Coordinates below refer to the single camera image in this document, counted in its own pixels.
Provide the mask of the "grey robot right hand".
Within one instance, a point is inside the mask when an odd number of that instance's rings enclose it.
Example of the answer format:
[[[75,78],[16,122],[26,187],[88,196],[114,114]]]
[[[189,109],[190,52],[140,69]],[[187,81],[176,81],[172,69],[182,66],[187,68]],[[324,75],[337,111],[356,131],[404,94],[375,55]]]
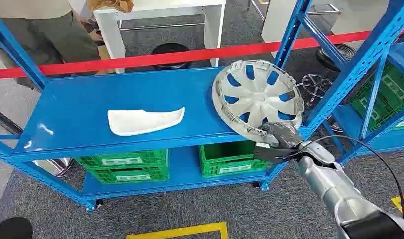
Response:
[[[266,134],[263,142],[257,142],[254,147],[254,159],[269,162],[272,165],[292,160],[299,151],[302,137],[290,123],[267,122],[258,127]]]

